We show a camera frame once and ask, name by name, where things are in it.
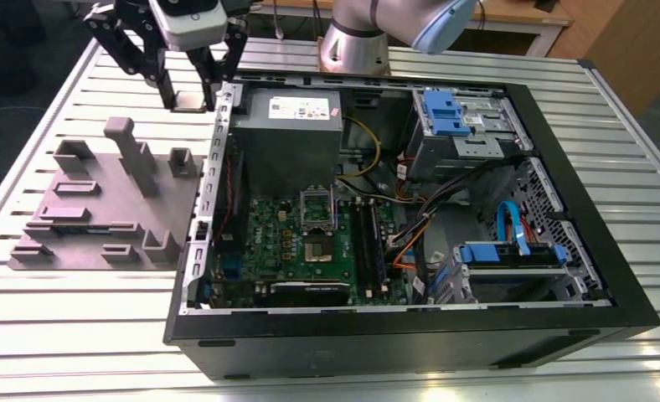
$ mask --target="wooden table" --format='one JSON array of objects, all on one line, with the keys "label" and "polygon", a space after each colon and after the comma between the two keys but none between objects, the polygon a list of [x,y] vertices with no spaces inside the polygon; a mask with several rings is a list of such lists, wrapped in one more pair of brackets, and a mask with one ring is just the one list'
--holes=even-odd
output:
[{"label": "wooden table", "polygon": [[[277,14],[300,17],[312,16],[312,0],[276,0]],[[333,0],[317,0],[319,15],[329,18]],[[559,4],[551,13],[544,13],[532,7],[532,1],[526,0],[483,0],[484,30],[532,34],[535,38],[526,51],[526,56],[544,57],[552,42],[563,27],[572,19]],[[272,13],[272,0],[263,1],[260,13]],[[480,8],[476,6],[467,29],[478,29]]]}]

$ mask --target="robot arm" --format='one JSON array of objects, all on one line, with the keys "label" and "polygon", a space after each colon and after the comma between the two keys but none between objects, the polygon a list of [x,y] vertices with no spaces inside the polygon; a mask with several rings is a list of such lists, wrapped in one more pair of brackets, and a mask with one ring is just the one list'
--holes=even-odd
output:
[{"label": "robot arm", "polygon": [[[103,48],[129,75],[141,74],[159,90],[163,107],[179,110],[179,100],[164,68],[165,50],[185,52],[201,79],[203,105],[213,111],[215,93],[237,68],[248,38],[241,16],[260,0],[113,0],[93,6],[84,23]],[[140,50],[128,38],[143,41]],[[215,60],[208,46],[224,42],[228,51]]]},{"label": "robot arm", "polygon": [[426,54],[443,52],[470,22],[476,0],[333,0],[320,49],[323,70],[380,75],[387,35]]},{"label": "robot arm", "polygon": [[[113,0],[95,5],[84,18],[92,35],[119,67],[141,74],[159,90],[163,107],[213,111],[215,93],[231,80],[248,38],[243,16],[260,0]],[[446,50],[470,21],[476,0],[335,0],[332,26],[321,44],[321,69],[380,75],[388,68],[387,35],[423,53]],[[140,50],[128,38],[143,41]],[[208,46],[224,42],[228,52],[215,60]],[[184,52],[196,68],[203,104],[185,106],[164,68],[165,50]]]}]

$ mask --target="gray plastic block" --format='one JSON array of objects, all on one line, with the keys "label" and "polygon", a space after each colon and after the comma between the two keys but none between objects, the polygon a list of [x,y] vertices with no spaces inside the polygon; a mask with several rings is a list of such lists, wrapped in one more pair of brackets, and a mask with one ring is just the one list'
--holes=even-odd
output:
[{"label": "gray plastic block", "polygon": [[52,222],[48,220],[26,222],[26,225],[21,230],[40,243],[44,243],[44,240],[56,239],[59,237],[57,232],[52,229]]},{"label": "gray plastic block", "polygon": [[[173,240],[185,239],[199,177],[173,178],[168,169],[168,156],[155,155],[159,194],[144,198],[132,178],[123,171],[117,153],[100,153],[95,155],[95,159],[81,159],[81,162],[88,171],[84,180],[95,181],[101,191],[93,196],[56,194],[53,189],[57,183],[69,182],[68,175],[61,170],[56,172],[18,241],[18,245],[42,243],[52,251],[53,258],[37,262],[10,259],[9,268],[36,271],[173,270],[175,261],[164,262],[168,258],[151,261],[141,250],[141,240],[147,229],[156,234],[159,240],[167,230]],[[201,158],[193,157],[195,166],[201,166],[201,163]],[[87,209],[88,220],[41,220],[38,215],[44,207]],[[115,265],[104,260],[100,255],[101,246],[115,243],[133,247],[139,255],[136,262]]]},{"label": "gray plastic block", "polygon": [[148,144],[145,142],[136,142],[139,144],[139,154],[140,154],[140,161],[143,162],[143,166],[151,170],[151,172],[155,173],[156,171],[156,166],[155,166],[155,160],[153,160],[153,155],[151,154],[151,150],[148,149]]},{"label": "gray plastic block", "polygon": [[175,178],[193,178],[197,176],[193,155],[188,148],[171,148],[168,152],[168,169]]},{"label": "gray plastic block", "polygon": [[101,187],[93,180],[68,180],[59,182],[53,186],[52,191],[57,195],[96,195],[101,191]]},{"label": "gray plastic block", "polygon": [[151,153],[133,139],[133,121],[127,117],[109,117],[104,126],[104,136],[116,142],[124,168],[131,174],[143,197],[153,197],[159,193],[152,173],[148,168]]},{"label": "gray plastic block", "polygon": [[140,249],[147,254],[148,259],[153,262],[172,263],[181,252],[181,248],[168,231],[163,234],[163,239],[159,243],[151,230],[147,230],[140,243]]},{"label": "gray plastic block", "polygon": [[52,259],[52,251],[40,244],[16,245],[9,256],[22,263],[45,263]]},{"label": "gray plastic block", "polygon": [[67,174],[85,174],[84,159],[93,159],[93,153],[81,140],[64,140],[52,154],[59,168]]},{"label": "gray plastic block", "polygon": [[109,264],[137,262],[139,253],[131,245],[101,245],[101,258]]},{"label": "gray plastic block", "polygon": [[38,218],[52,222],[72,221],[85,222],[91,218],[91,213],[84,207],[42,207]]},{"label": "gray plastic block", "polygon": [[108,231],[116,239],[143,239],[144,230],[139,222],[112,222]]}]

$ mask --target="computer motherboard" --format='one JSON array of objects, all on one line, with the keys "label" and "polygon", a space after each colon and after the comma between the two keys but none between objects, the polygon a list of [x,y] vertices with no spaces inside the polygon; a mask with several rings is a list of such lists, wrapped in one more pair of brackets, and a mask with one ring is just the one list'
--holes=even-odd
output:
[{"label": "computer motherboard", "polygon": [[[301,201],[251,200],[244,253],[217,256],[223,297],[216,301],[248,308],[273,292],[313,293],[309,297],[340,292],[348,306],[407,304],[403,274],[390,272],[383,261],[383,242],[395,232],[392,205],[363,198],[328,201],[324,207],[316,199]],[[303,230],[325,216],[331,227]],[[293,296],[295,302],[301,304],[301,297]]]}]

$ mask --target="metal rail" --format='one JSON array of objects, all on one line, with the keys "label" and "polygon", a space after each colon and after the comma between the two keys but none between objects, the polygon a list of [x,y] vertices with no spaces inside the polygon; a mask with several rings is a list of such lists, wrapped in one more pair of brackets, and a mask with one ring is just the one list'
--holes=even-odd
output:
[{"label": "metal rail", "polygon": [[[527,85],[660,311],[660,153],[595,72],[570,60],[391,49],[394,75]],[[177,90],[197,76],[168,55]],[[255,39],[241,68],[315,70],[315,43]],[[108,116],[129,116],[152,152],[209,149],[212,114],[165,113],[155,89],[91,44],[0,187],[0,397],[148,400],[660,400],[660,328],[536,369],[211,383],[161,344],[172,272],[12,271],[14,236],[37,207],[59,141],[95,152]]]}]

